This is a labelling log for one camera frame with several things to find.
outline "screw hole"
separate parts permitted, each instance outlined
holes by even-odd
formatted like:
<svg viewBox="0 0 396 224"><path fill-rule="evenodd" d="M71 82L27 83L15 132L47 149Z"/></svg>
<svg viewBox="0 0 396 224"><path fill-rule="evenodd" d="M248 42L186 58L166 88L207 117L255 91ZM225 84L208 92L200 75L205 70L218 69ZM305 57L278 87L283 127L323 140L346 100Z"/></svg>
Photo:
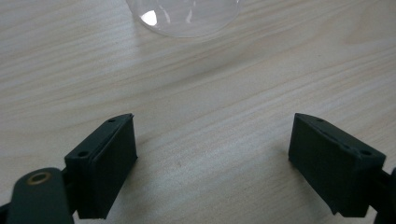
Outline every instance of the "screw hole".
<svg viewBox="0 0 396 224"><path fill-rule="evenodd" d="M87 151L82 151L82 152L79 152L79 153L78 153L78 156L79 156L79 157L86 157L86 156L88 156L88 154L89 154L89 153L88 153Z"/></svg>
<svg viewBox="0 0 396 224"><path fill-rule="evenodd" d="M38 184L46 182L48 179L50 179L50 173L41 172L41 173L30 176L29 179L27 180L27 184L28 185L38 185Z"/></svg>
<svg viewBox="0 0 396 224"><path fill-rule="evenodd" d="M367 151L367 150L361 150L361 154L365 155L365 156L371 156L373 155L371 152Z"/></svg>

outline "light wood tabletop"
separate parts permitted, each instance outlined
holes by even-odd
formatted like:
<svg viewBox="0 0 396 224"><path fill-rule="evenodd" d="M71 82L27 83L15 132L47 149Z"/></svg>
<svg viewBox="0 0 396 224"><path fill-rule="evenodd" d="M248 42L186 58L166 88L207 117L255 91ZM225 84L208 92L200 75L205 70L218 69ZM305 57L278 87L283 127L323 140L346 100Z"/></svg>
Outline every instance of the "light wood tabletop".
<svg viewBox="0 0 396 224"><path fill-rule="evenodd" d="M124 0L0 1L0 204L111 117L139 159L107 220L373 223L333 216L288 161L294 113L396 166L396 1L246 0L213 35L153 33Z"/></svg>

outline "wooden table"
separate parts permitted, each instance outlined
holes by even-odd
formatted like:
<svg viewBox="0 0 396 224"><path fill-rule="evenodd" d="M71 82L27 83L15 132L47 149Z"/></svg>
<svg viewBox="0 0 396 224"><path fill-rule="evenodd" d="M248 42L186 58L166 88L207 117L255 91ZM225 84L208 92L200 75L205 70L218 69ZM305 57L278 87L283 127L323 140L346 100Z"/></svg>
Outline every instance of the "wooden table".
<svg viewBox="0 0 396 224"><path fill-rule="evenodd" d="M293 116L396 165L396 1L246 0L226 28L157 35L124 0L0 2L0 203L103 121L134 113L138 162L107 220L373 223L333 216L288 162Z"/></svg>

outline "clear glass bowl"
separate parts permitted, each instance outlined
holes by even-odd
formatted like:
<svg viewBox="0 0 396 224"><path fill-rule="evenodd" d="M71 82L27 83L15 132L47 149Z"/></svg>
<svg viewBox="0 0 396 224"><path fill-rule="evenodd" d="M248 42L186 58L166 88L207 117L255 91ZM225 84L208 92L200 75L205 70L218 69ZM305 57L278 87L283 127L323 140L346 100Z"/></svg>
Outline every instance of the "clear glass bowl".
<svg viewBox="0 0 396 224"><path fill-rule="evenodd" d="M135 17L163 35L195 37L223 28L239 12L241 0L127 0Z"/></svg>

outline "transparent glass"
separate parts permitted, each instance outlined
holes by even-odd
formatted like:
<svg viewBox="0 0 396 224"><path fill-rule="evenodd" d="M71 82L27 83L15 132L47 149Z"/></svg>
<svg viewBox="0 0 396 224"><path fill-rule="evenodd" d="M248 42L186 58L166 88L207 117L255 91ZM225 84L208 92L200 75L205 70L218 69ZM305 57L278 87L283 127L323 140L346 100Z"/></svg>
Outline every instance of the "transparent glass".
<svg viewBox="0 0 396 224"><path fill-rule="evenodd" d="M135 17L163 35L195 37L218 31L239 12L240 0L127 0Z"/></svg>

